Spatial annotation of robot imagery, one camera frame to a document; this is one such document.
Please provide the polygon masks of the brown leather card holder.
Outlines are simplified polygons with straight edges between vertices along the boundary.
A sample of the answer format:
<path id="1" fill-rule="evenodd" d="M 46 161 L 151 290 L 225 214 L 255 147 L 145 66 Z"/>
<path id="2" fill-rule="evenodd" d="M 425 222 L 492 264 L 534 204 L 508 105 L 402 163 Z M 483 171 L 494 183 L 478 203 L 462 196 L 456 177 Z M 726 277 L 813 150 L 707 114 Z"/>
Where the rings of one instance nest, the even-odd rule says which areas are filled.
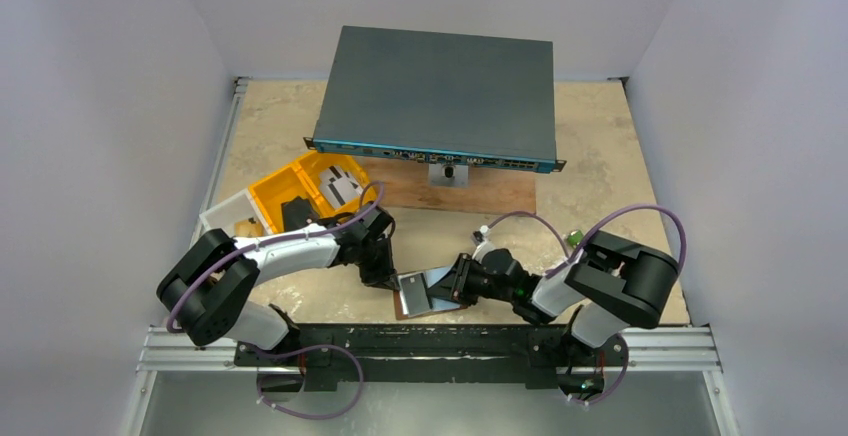
<path id="1" fill-rule="evenodd" d="M 437 298 L 437 297 L 429 294 L 429 291 L 435 287 L 436 283 L 441 281 L 444 277 L 447 276 L 447 274 L 449 272 L 449 267 L 443 266 L 443 267 L 431 268 L 431 269 L 418 271 L 418 272 L 404 273 L 404 274 L 400 274 L 399 276 L 407 275 L 407 274 L 410 274 L 410 273 L 419 273 L 419 272 L 423 272 L 425 274 L 426 283 L 427 283 L 427 294 L 428 294 L 428 297 L 429 297 L 431 305 L 432 305 L 432 310 L 429 313 L 426 313 L 424 315 L 417 316 L 417 317 L 466 309 L 466 306 L 462 306 L 457 302 L 449 301 L 449 300 L 442 299 L 442 298 Z M 401 300 L 400 300 L 400 296 L 399 296 L 399 285 L 398 285 L 398 277 L 399 276 L 396 277 L 397 289 L 394 291 L 395 318 L 399 321 L 417 318 L 417 317 L 406 316 L 404 314 L 403 310 L 402 310 Z"/>

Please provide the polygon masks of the orange credit card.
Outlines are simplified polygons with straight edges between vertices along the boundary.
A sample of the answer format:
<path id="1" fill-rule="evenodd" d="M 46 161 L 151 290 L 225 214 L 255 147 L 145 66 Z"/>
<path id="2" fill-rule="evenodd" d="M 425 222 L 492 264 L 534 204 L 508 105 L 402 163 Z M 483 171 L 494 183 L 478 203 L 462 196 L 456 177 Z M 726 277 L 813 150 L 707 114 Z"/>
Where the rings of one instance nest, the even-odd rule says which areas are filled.
<path id="1" fill-rule="evenodd" d="M 258 238 L 265 235 L 265 228 L 258 220 L 248 218 L 234 224 L 234 235 L 243 238 Z"/>

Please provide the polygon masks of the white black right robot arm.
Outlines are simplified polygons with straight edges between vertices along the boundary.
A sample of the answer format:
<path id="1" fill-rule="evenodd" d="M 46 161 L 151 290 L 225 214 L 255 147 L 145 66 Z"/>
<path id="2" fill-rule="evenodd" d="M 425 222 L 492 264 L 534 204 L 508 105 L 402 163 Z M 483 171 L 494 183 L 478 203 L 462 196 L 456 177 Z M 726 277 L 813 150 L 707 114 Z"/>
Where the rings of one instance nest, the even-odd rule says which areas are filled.
<path id="1" fill-rule="evenodd" d="M 429 297 L 472 306 L 480 299 L 509 304 L 532 325 L 546 325 L 580 304 L 570 324 L 571 339 L 599 348 L 630 327 L 658 326 L 680 264 L 672 256 L 599 231 L 577 258 L 546 275 L 528 272 L 506 248 L 481 233 L 473 254 L 462 253 L 428 287 Z"/>

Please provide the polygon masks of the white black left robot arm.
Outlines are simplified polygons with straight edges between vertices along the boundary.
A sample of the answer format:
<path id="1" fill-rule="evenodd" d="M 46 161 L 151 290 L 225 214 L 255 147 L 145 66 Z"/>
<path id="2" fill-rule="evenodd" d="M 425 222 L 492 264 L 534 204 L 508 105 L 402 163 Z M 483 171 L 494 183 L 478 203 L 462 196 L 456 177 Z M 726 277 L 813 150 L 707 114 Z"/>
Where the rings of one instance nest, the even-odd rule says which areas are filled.
<path id="1" fill-rule="evenodd" d="M 389 282 L 396 271 L 390 233 L 394 218 L 369 205 L 344 219 L 319 219 L 300 229 L 258 238 L 203 233 L 159 283 L 167 328 L 197 346 L 222 338 L 267 352 L 295 348 L 298 328 L 281 309 L 250 301 L 255 287 L 309 269 L 354 265 L 366 285 Z"/>

